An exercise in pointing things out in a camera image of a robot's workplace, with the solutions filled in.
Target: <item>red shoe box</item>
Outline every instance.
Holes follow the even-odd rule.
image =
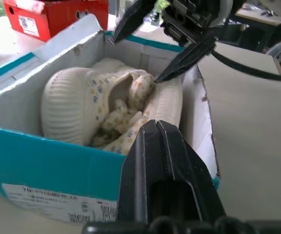
[[[94,14],[107,30],[108,0],[3,0],[12,28],[42,41],[87,14]]]

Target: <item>label on red box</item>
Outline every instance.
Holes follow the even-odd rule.
[[[24,33],[39,37],[39,31],[35,20],[29,17],[19,16],[19,24]]]
[[[35,189],[24,185],[2,185],[16,205],[47,217],[79,225],[87,221],[114,221],[117,202]]]

